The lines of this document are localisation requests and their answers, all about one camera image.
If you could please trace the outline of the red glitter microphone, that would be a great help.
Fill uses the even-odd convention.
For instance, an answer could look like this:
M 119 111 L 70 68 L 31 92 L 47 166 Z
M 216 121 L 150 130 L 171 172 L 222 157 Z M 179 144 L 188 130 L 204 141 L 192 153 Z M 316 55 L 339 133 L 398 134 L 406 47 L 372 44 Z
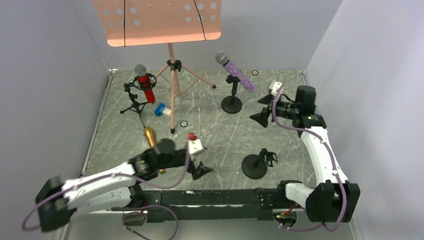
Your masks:
M 153 88 L 157 84 L 157 78 L 153 74 L 148 73 L 147 68 L 141 63 L 134 67 L 134 73 L 139 84 L 138 88 L 144 92 L 147 102 L 153 104 L 156 101 Z

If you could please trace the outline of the purple glitter microphone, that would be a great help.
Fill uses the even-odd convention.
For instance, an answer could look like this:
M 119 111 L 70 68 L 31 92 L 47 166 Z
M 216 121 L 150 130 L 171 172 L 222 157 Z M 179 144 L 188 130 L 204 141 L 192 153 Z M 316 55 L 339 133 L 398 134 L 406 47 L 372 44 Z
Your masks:
M 247 78 L 247 76 L 227 57 L 227 55 L 218 51 L 215 56 L 215 61 L 222 65 L 223 68 L 232 76 L 239 79 L 240 84 L 249 92 L 253 93 L 256 86 Z

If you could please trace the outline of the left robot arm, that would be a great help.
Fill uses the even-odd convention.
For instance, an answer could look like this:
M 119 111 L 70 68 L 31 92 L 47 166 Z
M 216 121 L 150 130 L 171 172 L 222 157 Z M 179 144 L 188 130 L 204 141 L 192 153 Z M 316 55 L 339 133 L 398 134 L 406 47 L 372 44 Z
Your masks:
M 109 170 L 80 178 L 49 178 L 35 197 L 39 229 L 55 231 L 71 219 L 108 208 L 135 209 L 145 204 L 140 184 L 158 177 L 160 170 L 183 168 L 193 180 L 213 171 L 194 157 L 205 150 L 200 139 L 188 140 L 185 147 L 163 138 L 124 163 Z

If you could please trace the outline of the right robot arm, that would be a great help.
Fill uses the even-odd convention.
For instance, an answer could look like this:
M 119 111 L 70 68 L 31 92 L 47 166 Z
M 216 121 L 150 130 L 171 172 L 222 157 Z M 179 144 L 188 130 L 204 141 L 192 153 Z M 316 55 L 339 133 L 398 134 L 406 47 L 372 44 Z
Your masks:
M 311 159 L 316 186 L 307 187 L 298 180 L 282 180 L 276 188 L 275 200 L 290 207 L 273 218 L 289 230 L 292 228 L 287 225 L 289 214 L 295 207 L 300 207 L 311 222 L 319 223 L 332 232 L 340 223 L 348 223 L 352 219 L 361 190 L 358 184 L 348 180 L 337 162 L 327 124 L 315 112 L 315 88 L 298 86 L 293 100 L 283 100 L 283 88 L 281 82 L 272 82 L 268 95 L 258 100 L 265 107 L 260 113 L 251 115 L 250 119 L 266 128 L 271 117 L 278 126 L 297 132 Z

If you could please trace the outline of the gold microphone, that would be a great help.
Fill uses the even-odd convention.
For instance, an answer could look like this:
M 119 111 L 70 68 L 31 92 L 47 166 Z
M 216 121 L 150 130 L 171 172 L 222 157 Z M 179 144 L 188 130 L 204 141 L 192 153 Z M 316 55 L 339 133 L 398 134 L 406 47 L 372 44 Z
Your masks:
M 145 126 L 143 128 L 143 135 L 147 140 L 149 146 L 149 155 L 153 159 L 154 166 L 158 169 L 161 175 L 166 173 L 164 168 L 163 157 L 161 156 L 160 150 L 158 148 L 158 140 L 156 136 L 156 132 L 150 126 Z

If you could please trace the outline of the black tripod shock-mount stand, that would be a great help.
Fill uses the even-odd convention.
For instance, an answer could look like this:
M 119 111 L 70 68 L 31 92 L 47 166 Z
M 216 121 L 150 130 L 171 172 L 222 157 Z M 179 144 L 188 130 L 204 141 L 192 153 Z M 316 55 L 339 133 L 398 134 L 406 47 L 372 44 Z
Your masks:
M 131 101 L 131 106 L 129 106 L 129 107 L 123 109 L 123 110 L 120 110 L 119 113 L 124 114 L 127 111 L 132 111 L 134 113 L 137 113 L 139 119 L 141 120 L 142 126 L 145 127 L 144 121 L 142 119 L 142 112 L 143 112 L 145 106 L 149 103 L 147 102 L 147 99 L 144 102 L 139 102 L 138 101 L 138 94 L 132 92 L 132 89 L 137 89 L 139 91 L 142 91 L 138 88 L 139 83 L 136 81 L 136 76 L 134 77 L 132 82 L 124 83 L 123 86 L 124 86 L 124 92 L 128 93 L 128 97 Z

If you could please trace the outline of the black round-base mic stand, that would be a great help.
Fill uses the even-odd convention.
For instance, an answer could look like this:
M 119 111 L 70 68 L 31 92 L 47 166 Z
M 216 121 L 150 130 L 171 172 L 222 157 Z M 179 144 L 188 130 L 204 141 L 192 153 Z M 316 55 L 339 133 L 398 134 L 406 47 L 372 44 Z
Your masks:
M 241 111 L 243 106 L 241 100 L 238 97 L 236 97 L 237 90 L 238 90 L 238 83 L 240 80 L 235 76 L 228 75 L 225 81 L 228 84 L 232 84 L 231 95 L 225 97 L 221 101 L 221 108 L 227 114 L 237 114 Z

